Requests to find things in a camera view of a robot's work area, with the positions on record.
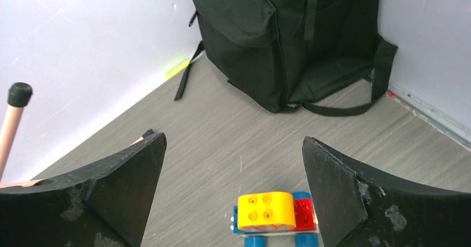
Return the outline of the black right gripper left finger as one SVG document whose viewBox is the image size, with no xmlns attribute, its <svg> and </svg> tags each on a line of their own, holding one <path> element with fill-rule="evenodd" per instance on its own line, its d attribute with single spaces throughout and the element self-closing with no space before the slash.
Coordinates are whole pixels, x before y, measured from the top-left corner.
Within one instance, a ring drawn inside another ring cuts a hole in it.
<svg viewBox="0 0 471 247">
<path fill-rule="evenodd" d="M 1 189 L 2 246 L 140 246 L 167 148 L 163 133 L 32 185 Z"/>
</svg>

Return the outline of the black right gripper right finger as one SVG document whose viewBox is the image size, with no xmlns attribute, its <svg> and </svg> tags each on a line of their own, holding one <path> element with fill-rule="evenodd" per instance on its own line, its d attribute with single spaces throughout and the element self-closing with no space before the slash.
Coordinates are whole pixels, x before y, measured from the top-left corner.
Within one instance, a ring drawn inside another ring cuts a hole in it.
<svg viewBox="0 0 471 247">
<path fill-rule="evenodd" d="M 302 146 L 325 246 L 469 246 L 470 194 L 406 180 L 313 137 Z"/>
</svg>

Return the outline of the black backpack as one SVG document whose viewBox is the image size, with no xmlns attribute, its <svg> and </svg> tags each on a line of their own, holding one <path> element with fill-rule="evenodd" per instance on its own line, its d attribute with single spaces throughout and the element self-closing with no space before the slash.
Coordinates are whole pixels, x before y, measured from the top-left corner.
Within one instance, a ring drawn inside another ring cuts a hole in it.
<svg viewBox="0 0 471 247">
<path fill-rule="evenodd" d="M 266 110 L 328 117 L 386 93 L 397 47 L 378 33 L 379 0 L 193 0 L 208 59 Z"/>
</svg>

